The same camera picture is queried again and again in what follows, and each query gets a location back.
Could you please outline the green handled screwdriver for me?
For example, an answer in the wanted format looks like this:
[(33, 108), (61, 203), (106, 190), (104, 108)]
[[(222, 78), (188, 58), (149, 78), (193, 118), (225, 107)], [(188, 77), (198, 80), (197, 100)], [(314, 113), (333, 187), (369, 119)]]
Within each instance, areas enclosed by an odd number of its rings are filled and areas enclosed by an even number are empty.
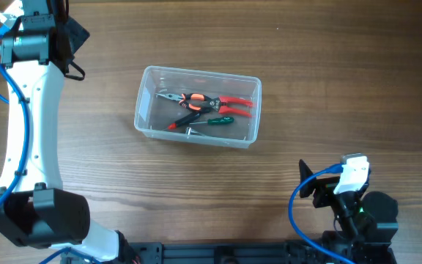
[(206, 124), (206, 125), (227, 125), (234, 122), (233, 117), (219, 117), (208, 119), (207, 121), (192, 122), (191, 125)]

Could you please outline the clear plastic container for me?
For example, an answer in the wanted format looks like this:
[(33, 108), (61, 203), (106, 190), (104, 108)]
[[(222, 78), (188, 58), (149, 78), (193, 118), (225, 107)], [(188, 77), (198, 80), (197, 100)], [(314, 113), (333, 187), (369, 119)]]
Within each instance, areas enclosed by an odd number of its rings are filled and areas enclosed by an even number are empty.
[[(180, 126), (173, 130), (166, 128), (190, 113), (177, 101), (157, 96), (157, 93), (199, 93), (211, 99), (220, 96), (242, 98), (253, 102), (253, 107), (243, 106), (252, 117), (236, 114), (219, 114), (210, 109), (200, 112), (193, 122), (207, 121), (219, 117), (233, 117), (227, 125), (198, 124)], [(171, 67), (149, 66), (144, 71), (138, 91), (135, 128), (145, 136), (195, 144), (208, 144), (221, 147), (247, 148), (256, 141), (262, 108), (262, 83), (257, 77), (214, 73), (199, 70), (186, 70)], [(205, 134), (186, 135), (187, 127)]]

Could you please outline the red handled pruning shears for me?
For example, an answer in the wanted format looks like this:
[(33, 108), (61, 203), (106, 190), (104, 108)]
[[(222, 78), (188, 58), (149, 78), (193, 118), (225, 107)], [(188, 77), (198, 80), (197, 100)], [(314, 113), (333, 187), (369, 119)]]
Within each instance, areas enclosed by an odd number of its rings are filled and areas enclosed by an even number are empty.
[(243, 106), (252, 108), (253, 102), (242, 98), (220, 96), (204, 101), (201, 105), (215, 110), (219, 114), (236, 114), (244, 117), (252, 117), (250, 112), (243, 109)]

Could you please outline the silver L-shaped socket wrench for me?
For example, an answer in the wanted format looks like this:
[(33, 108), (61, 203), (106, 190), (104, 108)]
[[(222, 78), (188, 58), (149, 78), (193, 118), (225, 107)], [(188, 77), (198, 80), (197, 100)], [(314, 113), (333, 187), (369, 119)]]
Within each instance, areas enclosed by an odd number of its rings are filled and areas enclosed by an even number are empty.
[(200, 133), (198, 131), (196, 131), (195, 129), (193, 129), (192, 127), (187, 127), (185, 130), (185, 134), (186, 135), (199, 135), (199, 136), (205, 136), (205, 134)]

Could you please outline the black red handled screwdriver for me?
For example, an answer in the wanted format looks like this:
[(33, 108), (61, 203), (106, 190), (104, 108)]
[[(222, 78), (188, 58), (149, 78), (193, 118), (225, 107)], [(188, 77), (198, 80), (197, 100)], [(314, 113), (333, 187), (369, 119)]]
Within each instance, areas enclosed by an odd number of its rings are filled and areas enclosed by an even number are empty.
[(166, 128), (166, 130), (173, 130), (173, 129), (178, 128), (180, 126), (187, 125), (187, 124), (193, 122), (194, 120), (197, 120), (198, 118), (200, 118), (200, 116), (201, 116), (200, 112), (194, 111), (194, 112), (190, 113), (189, 115), (187, 115), (187, 116), (185, 116), (185, 117), (183, 117), (179, 120), (176, 120), (175, 122), (170, 124)]

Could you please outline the orange black needle-nose pliers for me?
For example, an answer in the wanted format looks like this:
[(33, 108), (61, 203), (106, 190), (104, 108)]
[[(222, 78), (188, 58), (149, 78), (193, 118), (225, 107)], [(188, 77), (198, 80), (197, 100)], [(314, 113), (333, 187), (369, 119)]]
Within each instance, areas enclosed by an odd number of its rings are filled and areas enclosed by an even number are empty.
[(157, 93), (157, 96), (160, 96), (162, 98), (177, 101), (178, 104), (191, 111), (198, 111), (198, 112), (204, 112), (207, 113), (210, 111), (209, 107), (201, 106), (200, 104), (195, 104), (195, 102), (204, 102), (207, 100), (210, 100), (209, 97), (203, 94), (199, 93), (182, 93), (182, 94), (174, 94), (174, 93)]

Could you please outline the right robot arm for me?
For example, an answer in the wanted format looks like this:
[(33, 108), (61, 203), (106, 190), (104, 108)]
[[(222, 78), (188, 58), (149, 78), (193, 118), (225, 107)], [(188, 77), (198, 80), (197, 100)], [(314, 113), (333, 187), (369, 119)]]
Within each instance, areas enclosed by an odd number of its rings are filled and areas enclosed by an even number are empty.
[(330, 207), (333, 225), (316, 243), (354, 263), (395, 263), (391, 240), (399, 225), (398, 202), (385, 193), (366, 193), (369, 182), (357, 191), (336, 194), (340, 177), (314, 178), (299, 190), (302, 198), (313, 197), (315, 208)]

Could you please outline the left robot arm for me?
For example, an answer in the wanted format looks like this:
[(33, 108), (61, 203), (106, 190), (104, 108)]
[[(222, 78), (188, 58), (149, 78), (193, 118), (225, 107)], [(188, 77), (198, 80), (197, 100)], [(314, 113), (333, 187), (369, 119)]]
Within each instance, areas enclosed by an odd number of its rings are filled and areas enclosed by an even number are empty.
[(0, 74), (8, 85), (7, 150), (0, 177), (0, 233), (18, 247), (52, 249), (91, 263), (139, 263), (118, 231), (63, 189), (57, 153), (59, 101), (89, 33), (67, 1), (14, 1), (0, 12)]

